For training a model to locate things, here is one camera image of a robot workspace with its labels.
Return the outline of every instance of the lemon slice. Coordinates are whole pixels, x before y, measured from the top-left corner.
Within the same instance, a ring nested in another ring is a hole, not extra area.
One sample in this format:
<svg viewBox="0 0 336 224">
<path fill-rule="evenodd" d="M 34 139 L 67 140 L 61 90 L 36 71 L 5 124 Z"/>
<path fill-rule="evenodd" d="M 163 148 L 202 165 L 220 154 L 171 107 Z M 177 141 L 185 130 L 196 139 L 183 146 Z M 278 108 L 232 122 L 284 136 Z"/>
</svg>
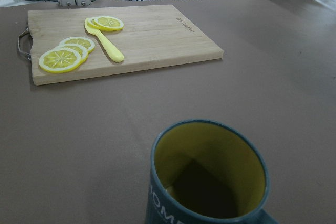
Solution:
<svg viewBox="0 0 336 224">
<path fill-rule="evenodd" d="M 80 44 L 66 43 L 66 44 L 59 45 L 59 46 L 57 46 L 55 48 L 61 48 L 61 47 L 70 48 L 70 49 L 73 49 L 73 50 L 79 52 L 79 54 L 82 57 L 81 62 L 80 62 L 81 64 L 84 61 L 86 61 L 87 58 L 88 58 L 89 53 L 88 53 L 87 49 L 84 46 L 80 45 Z"/>
<path fill-rule="evenodd" d="M 87 49 L 88 53 L 91 53 L 96 47 L 94 42 L 91 39 L 86 38 L 86 37 L 69 37 L 69 38 L 62 40 L 59 44 L 62 45 L 62 44 L 71 44 L 71 43 L 84 46 Z"/>
<path fill-rule="evenodd" d="M 94 24 L 99 26 L 100 30 L 116 31 L 124 28 L 124 23 L 118 18 L 110 16 L 99 16 L 94 18 Z"/>
<path fill-rule="evenodd" d="M 96 25 L 96 23 L 94 21 L 94 17 L 93 18 L 88 18 L 88 25 L 92 28 L 100 29 L 100 26 Z"/>
<path fill-rule="evenodd" d="M 40 67 L 50 73 L 65 73 L 76 69 L 81 63 L 79 52 L 70 48 L 54 48 L 39 59 Z"/>
</svg>

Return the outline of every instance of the mug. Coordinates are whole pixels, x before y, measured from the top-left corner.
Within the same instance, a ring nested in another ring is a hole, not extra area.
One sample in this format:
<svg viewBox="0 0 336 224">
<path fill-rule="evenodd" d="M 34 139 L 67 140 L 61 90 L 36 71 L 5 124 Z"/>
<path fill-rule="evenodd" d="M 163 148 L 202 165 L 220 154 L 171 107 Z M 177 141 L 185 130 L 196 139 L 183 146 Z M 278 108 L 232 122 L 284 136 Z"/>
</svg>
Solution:
<svg viewBox="0 0 336 224">
<path fill-rule="evenodd" d="M 146 224 L 276 224 L 270 179 L 252 143 L 219 122 L 173 124 L 151 150 Z"/>
</svg>

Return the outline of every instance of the brown tablecloth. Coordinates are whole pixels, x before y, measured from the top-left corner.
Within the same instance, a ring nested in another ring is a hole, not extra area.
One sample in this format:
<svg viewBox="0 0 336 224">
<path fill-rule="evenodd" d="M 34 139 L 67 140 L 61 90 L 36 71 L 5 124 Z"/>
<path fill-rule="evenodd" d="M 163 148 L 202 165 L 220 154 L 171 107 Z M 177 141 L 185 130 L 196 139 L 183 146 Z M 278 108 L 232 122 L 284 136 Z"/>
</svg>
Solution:
<svg viewBox="0 0 336 224">
<path fill-rule="evenodd" d="M 18 35 L 28 10 L 64 7 L 0 8 L 0 222 L 144 223 L 155 137 L 203 118 L 260 150 L 272 184 L 265 209 L 280 223 L 335 223 L 336 0 L 98 0 L 86 8 L 158 4 L 177 7 L 223 59 L 35 86 Z"/>
</svg>

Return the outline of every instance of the wooden cutting board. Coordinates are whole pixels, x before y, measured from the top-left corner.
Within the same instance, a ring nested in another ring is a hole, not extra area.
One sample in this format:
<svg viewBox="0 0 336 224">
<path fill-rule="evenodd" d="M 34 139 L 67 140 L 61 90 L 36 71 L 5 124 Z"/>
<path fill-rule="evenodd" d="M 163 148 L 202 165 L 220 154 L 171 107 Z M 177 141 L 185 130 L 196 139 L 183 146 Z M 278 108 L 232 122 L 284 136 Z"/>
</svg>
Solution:
<svg viewBox="0 0 336 224">
<path fill-rule="evenodd" d="M 113 62 L 98 39 L 86 33 L 85 18 L 95 16 L 113 16 L 124 22 L 122 31 L 103 32 L 124 54 L 123 62 Z M 31 69 L 35 85 L 220 59 L 223 56 L 223 50 L 173 5 L 34 10 L 28 12 L 28 24 L 33 37 Z M 38 64 L 39 57 L 63 39 L 74 36 L 88 37 L 96 43 L 87 61 L 68 73 L 43 71 Z"/>
</svg>

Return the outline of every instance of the plastic spoon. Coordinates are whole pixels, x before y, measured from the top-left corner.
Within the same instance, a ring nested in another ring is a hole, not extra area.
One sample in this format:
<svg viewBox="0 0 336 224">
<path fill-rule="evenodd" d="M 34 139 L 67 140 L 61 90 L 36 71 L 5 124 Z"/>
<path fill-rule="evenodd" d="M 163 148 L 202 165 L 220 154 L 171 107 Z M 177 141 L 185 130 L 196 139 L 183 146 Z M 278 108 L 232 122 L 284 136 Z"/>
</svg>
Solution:
<svg viewBox="0 0 336 224">
<path fill-rule="evenodd" d="M 115 47 L 115 45 L 112 44 L 100 30 L 92 28 L 88 25 L 87 18 L 84 21 L 84 27 L 88 33 L 97 36 L 111 60 L 114 62 L 122 62 L 124 60 L 125 57 L 122 52 Z"/>
</svg>

